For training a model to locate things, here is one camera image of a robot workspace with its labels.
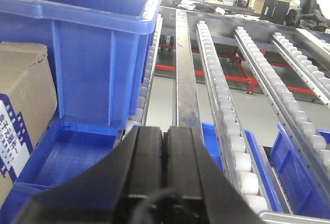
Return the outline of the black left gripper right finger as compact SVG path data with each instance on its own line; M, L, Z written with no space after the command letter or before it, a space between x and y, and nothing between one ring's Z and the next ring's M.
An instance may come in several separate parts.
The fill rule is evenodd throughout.
M262 223L228 182L210 156L200 134L171 127L167 185L177 196L166 206L166 223Z

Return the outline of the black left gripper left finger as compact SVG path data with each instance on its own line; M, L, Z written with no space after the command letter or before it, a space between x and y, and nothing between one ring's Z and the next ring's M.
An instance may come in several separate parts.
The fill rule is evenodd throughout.
M14 223L160 223L162 135L134 127L100 162L75 178L33 196Z

